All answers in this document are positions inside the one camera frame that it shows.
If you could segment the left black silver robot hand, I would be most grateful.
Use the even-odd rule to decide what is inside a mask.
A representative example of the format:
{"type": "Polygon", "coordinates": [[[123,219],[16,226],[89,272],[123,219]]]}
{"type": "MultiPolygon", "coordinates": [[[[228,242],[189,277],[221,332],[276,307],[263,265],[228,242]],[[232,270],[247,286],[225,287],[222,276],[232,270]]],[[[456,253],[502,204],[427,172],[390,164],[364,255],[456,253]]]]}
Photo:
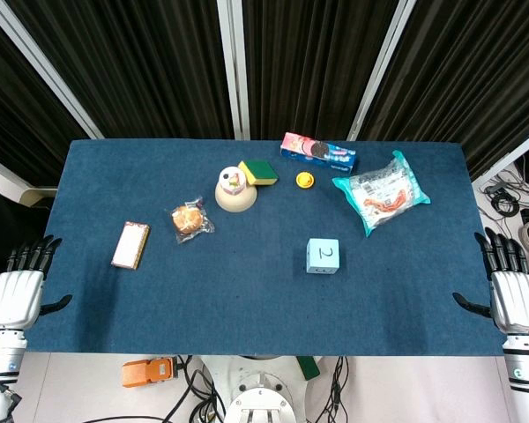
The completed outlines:
{"type": "Polygon", "coordinates": [[[60,238],[50,234],[23,243],[8,255],[5,271],[0,273],[0,330],[27,330],[40,316],[70,304],[70,294],[53,303],[41,302],[48,271],[61,243],[60,238]]]}

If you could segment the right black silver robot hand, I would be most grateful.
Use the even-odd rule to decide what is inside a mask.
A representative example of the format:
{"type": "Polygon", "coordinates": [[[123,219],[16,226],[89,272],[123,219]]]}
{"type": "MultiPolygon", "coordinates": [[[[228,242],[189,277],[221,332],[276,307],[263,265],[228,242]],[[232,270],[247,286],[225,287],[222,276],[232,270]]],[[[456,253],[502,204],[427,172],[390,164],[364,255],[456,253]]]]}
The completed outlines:
{"type": "Polygon", "coordinates": [[[464,310],[489,318],[506,335],[529,334],[529,266],[521,244],[487,227],[476,233],[488,280],[487,306],[470,302],[461,293],[452,297],[464,310]]]}

